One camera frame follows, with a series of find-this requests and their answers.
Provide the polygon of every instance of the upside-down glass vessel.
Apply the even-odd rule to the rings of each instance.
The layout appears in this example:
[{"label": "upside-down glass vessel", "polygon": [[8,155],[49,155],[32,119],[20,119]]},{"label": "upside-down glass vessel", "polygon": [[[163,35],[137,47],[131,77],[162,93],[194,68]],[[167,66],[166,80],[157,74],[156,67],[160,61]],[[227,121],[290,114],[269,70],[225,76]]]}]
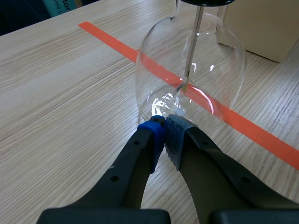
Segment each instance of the upside-down glass vessel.
[{"label": "upside-down glass vessel", "polygon": [[228,118],[244,79],[244,47],[228,24],[203,8],[232,1],[176,0],[174,16],[148,32],[135,77],[145,120],[177,114],[209,134]]}]

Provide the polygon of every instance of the black cap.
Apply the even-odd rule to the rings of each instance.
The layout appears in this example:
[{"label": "black cap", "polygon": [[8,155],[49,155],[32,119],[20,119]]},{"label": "black cap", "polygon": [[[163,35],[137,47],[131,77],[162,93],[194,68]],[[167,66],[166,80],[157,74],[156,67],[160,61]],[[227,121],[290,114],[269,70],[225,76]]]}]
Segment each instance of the black cap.
[{"label": "black cap", "polygon": [[196,5],[196,6],[223,6],[232,3],[234,0],[182,0],[183,2]]}]

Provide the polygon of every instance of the cardboard box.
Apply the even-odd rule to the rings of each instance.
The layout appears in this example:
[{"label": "cardboard box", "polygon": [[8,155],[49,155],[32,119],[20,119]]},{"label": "cardboard box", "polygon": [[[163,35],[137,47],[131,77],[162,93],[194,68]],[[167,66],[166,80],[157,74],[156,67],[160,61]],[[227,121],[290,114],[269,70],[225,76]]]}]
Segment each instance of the cardboard box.
[{"label": "cardboard box", "polygon": [[218,16],[236,31],[245,49],[283,62],[299,39],[299,0],[236,0]]}]

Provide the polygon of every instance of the wooden table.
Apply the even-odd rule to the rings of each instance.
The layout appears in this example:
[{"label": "wooden table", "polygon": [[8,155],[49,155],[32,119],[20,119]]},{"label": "wooden table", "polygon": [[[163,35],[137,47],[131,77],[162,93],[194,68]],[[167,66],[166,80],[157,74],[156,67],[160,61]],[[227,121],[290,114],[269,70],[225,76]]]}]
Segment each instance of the wooden table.
[{"label": "wooden table", "polygon": [[[0,37],[0,223],[35,223],[74,202],[112,164],[140,116],[135,64],[78,27],[89,21],[138,49],[173,0],[101,0]],[[278,64],[247,52],[234,110],[299,148],[299,44]],[[299,171],[223,124],[213,140],[280,194],[299,202]],[[180,173],[163,153],[143,208],[198,223]]]}]

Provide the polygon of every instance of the metal rod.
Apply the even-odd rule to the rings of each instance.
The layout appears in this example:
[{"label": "metal rod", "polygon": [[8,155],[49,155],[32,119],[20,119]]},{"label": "metal rod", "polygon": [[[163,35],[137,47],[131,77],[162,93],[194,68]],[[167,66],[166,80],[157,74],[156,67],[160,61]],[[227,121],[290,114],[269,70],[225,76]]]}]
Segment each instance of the metal rod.
[{"label": "metal rod", "polygon": [[199,28],[200,28],[203,13],[204,13],[204,7],[197,6],[195,22],[194,22],[194,26],[193,26],[193,32],[192,32],[192,36],[191,36],[191,41],[190,41],[189,51],[188,51],[188,56],[187,56],[187,61],[186,61],[186,67],[185,67],[185,77],[187,79],[185,82],[189,81],[190,67],[191,67],[191,63],[192,63],[192,58],[193,58],[193,54],[194,54],[194,50],[195,50],[195,46],[196,46],[197,37],[198,37],[197,34],[199,33]]}]

